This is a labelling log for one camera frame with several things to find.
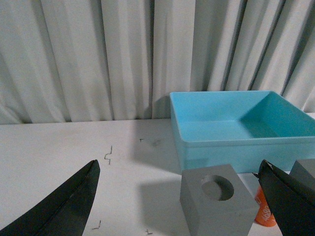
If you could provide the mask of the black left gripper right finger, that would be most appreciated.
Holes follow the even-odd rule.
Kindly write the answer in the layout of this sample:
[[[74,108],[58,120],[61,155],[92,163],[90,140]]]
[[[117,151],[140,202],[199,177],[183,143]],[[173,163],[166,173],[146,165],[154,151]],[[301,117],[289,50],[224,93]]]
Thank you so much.
[[[315,191],[267,160],[254,174],[283,236],[315,234]]]

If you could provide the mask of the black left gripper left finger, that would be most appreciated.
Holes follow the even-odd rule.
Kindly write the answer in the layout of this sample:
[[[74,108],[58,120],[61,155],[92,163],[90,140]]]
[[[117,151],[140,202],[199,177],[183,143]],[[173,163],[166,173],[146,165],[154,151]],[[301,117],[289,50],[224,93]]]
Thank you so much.
[[[4,227],[2,236],[81,236],[89,218],[100,166],[92,160],[41,202]]]

